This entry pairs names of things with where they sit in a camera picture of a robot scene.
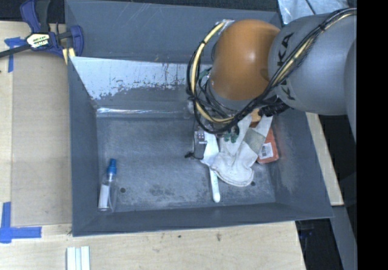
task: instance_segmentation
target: orange package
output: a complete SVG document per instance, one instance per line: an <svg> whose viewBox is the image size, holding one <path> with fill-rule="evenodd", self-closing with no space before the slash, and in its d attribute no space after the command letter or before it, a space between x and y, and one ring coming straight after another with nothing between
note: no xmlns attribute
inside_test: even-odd
<svg viewBox="0 0 388 270"><path fill-rule="evenodd" d="M259 162L259 164L265 164L268 162L276 161L277 159L279 159L278 148L276 147L276 141L275 137L273 136L272 127L270 127L266 140L260 149L257 162Z"/></svg>

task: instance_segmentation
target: label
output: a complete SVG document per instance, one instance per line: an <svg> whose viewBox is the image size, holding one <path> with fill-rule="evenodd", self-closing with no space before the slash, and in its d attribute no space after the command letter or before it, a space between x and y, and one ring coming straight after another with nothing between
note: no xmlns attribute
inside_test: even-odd
<svg viewBox="0 0 388 270"><path fill-rule="evenodd" d="M32 34L26 39L26 41L33 49L48 47L50 45L50 35Z"/></svg>
<svg viewBox="0 0 388 270"><path fill-rule="evenodd" d="M273 157L273 150L271 143L264 143L263 146L261 146L260 152L259 152L260 159L266 159L266 158L272 158Z"/></svg>
<svg viewBox="0 0 388 270"><path fill-rule="evenodd" d="M108 207L109 186L102 184L99 191L98 208L104 209Z"/></svg>

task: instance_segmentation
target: bin floor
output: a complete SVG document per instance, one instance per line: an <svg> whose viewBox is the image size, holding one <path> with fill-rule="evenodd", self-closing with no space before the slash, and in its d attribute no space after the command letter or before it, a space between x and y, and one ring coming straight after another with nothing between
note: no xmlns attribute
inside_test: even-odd
<svg viewBox="0 0 388 270"><path fill-rule="evenodd" d="M98 118L99 174L117 159L118 212L271 203L270 164L255 163L250 186L219 180L221 202L212 200L209 168L184 158L192 150L194 119Z"/></svg>

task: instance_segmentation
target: gray bin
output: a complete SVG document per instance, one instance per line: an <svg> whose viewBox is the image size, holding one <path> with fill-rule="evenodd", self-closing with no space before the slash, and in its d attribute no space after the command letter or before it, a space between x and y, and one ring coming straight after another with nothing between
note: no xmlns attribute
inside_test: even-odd
<svg viewBox="0 0 388 270"><path fill-rule="evenodd" d="M68 66L74 236L332 217L303 112L273 119L279 160L255 164L248 187L220 181L220 203L212 201L208 167L184 158L195 123L185 112L193 51L215 22L279 26L276 13L88 0L65 6L67 26L80 25L85 35L83 57ZM121 189L109 214L97 205L111 158Z"/></svg>

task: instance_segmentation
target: vial with blue cap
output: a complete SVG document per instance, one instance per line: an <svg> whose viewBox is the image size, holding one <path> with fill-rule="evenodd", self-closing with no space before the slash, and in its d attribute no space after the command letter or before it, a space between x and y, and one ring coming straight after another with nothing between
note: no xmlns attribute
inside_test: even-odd
<svg viewBox="0 0 388 270"><path fill-rule="evenodd" d="M101 212L114 212L118 185L116 180L116 159L110 159L106 173L102 176L99 192L98 210Z"/></svg>

